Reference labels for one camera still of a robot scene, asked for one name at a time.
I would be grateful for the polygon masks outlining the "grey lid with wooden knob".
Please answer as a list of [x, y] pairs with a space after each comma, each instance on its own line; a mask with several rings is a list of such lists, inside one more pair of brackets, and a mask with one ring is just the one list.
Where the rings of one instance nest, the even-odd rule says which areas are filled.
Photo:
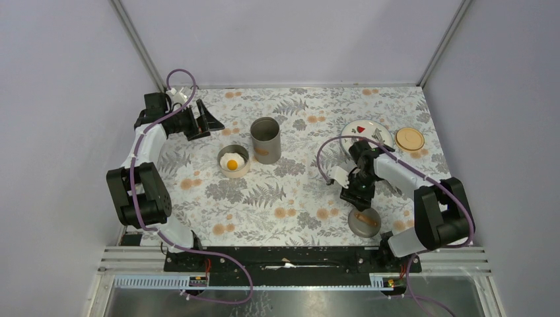
[[352, 208], [348, 215], [347, 223], [352, 233], [361, 238], [372, 238], [381, 229], [381, 217], [373, 208], [368, 208], [364, 211]]

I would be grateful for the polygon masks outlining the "toy fried egg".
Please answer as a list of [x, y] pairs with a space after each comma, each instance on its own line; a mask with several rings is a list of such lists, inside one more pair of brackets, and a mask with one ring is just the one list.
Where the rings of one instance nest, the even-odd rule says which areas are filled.
[[223, 170], [234, 172], [240, 170], [246, 163], [244, 157], [238, 153], [225, 153], [220, 157], [219, 164]]

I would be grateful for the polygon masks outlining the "grey cylindrical lunch container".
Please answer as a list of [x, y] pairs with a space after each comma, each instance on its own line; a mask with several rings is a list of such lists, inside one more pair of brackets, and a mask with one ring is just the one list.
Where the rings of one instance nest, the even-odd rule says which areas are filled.
[[270, 117], [255, 120], [250, 126], [254, 155], [262, 164], [274, 164], [281, 158], [279, 123]]

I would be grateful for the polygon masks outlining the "beige round lid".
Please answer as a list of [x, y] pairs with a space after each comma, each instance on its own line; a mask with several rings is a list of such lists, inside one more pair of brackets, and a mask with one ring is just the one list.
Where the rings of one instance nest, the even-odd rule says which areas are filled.
[[403, 151], [415, 152], [421, 150], [425, 145], [423, 134], [412, 127], [399, 129], [395, 134], [396, 145]]

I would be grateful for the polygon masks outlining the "metal food tongs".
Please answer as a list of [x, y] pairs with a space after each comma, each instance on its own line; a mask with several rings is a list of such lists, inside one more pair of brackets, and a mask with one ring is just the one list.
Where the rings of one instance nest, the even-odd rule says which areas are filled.
[[378, 143], [380, 143], [381, 145], [385, 145], [383, 134], [378, 128], [374, 130], [374, 133], [372, 134], [372, 138], [376, 140]]

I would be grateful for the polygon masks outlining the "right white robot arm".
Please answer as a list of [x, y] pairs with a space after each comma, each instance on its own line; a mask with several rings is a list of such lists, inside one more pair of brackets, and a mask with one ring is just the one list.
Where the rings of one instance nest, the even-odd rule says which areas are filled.
[[342, 185], [341, 198], [361, 213], [371, 208], [377, 182], [387, 181], [413, 201], [414, 226], [385, 238], [378, 257], [385, 271], [395, 272], [405, 256], [450, 246], [467, 246], [475, 225], [459, 179], [436, 181], [393, 154], [390, 147], [372, 148], [362, 139], [349, 148], [357, 169]]

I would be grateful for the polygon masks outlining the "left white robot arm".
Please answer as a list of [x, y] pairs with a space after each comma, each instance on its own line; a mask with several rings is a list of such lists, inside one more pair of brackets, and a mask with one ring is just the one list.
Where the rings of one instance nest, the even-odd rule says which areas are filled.
[[158, 160], [170, 135], [182, 134], [193, 141], [224, 129], [224, 125], [200, 98], [195, 101], [198, 116], [191, 106], [178, 101], [176, 93], [154, 92], [146, 94], [144, 101], [126, 160], [106, 174], [108, 189], [122, 225], [158, 238], [171, 252], [181, 252], [180, 263], [188, 271], [197, 271], [204, 265], [205, 254], [192, 230], [170, 220], [172, 200], [158, 172]]

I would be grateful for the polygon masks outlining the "round steel lunch bowl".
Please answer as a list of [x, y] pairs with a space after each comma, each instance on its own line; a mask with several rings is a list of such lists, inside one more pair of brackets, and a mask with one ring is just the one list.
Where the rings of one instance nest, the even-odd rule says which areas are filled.
[[227, 178], [241, 178], [250, 169], [249, 154], [242, 145], [228, 145], [217, 155], [220, 171]]

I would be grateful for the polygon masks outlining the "white patterned plate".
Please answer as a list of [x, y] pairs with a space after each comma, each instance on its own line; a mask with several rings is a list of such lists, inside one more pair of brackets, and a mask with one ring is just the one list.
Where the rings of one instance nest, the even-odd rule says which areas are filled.
[[351, 135], [353, 136], [352, 139], [340, 139], [339, 143], [341, 145], [341, 148], [343, 149], [344, 153], [346, 155], [349, 155], [349, 148], [352, 146], [352, 144], [356, 141], [358, 141], [360, 138], [362, 137], [366, 137], [368, 139], [372, 139], [372, 134], [374, 133], [374, 130], [378, 128], [382, 134], [383, 134], [383, 138], [384, 138], [384, 142], [386, 146], [389, 146], [391, 148], [394, 148], [394, 140], [393, 137], [391, 136], [389, 130], [381, 125], [378, 122], [374, 122], [371, 120], [354, 120], [352, 122], [349, 122], [342, 130], [340, 135], [344, 136], [344, 135]]

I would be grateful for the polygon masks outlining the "floral patterned table mat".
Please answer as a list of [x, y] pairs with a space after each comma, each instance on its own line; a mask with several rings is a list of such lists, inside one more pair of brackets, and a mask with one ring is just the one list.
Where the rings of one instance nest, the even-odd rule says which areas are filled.
[[[171, 135], [162, 147], [158, 170], [172, 200], [171, 219], [198, 235], [204, 246], [375, 245], [347, 224], [352, 208], [338, 185], [321, 172], [353, 162], [337, 139], [354, 120], [370, 120], [394, 135], [411, 127], [423, 134], [415, 152], [397, 149], [407, 163], [436, 180], [448, 166], [419, 87], [255, 88], [200, 90], [222, 131], [188, 141]], [[250, 126], [258, 118], [279, 123], [281, 158], [275, 164], [252, 159], [247, 175], [230, 179], [217, 163], [233, 144], [252, 148]]]

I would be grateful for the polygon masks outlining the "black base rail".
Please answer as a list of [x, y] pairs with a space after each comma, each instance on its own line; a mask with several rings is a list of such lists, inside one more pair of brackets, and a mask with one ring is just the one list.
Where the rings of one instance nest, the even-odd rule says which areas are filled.
[[422, 271], [419, 260], [377, 247], [208, 247], [202, 254], [169, 252], [165, 272], [200, 273], [212, 287], [366, 287], [386, 274], [403, 281]]

